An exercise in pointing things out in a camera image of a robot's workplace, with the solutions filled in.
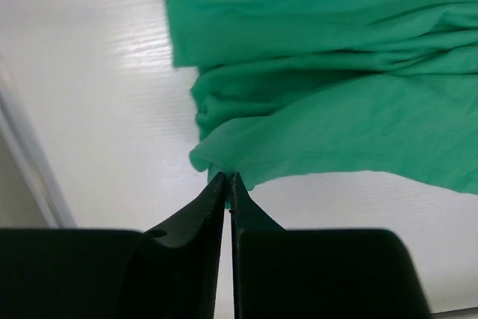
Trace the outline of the green tank top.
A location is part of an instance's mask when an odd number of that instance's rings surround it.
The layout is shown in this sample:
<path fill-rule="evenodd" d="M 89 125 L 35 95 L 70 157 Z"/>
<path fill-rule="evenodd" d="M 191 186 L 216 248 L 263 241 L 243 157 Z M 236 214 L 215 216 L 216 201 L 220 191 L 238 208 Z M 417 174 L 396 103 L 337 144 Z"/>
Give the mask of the green tank top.
<path fill-rule="evenodd" d="M 195 170 L 477 192 L 477 0 L 165 0 Z"/>

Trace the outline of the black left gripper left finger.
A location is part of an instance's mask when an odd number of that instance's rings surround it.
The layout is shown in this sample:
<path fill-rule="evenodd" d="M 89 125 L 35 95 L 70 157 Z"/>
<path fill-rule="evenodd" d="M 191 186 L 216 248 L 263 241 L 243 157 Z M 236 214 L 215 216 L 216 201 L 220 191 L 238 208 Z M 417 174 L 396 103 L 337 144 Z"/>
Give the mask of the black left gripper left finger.
<path fill-rule="evenodd" d="M 3 318 L 212 318 L 226 177 L 146 232 L 3 229 Z"/>

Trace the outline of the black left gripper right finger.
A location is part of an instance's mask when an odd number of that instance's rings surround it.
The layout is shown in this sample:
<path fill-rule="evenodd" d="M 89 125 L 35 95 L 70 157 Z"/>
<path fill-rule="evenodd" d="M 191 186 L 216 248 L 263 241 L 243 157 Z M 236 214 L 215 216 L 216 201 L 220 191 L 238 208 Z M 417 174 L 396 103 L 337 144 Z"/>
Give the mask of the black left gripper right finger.
<path fill-rule="evenodd" d="M 237 318 L 430 318 L 412 258 L 387 229 L 292 230 L 231 180 Z"/>

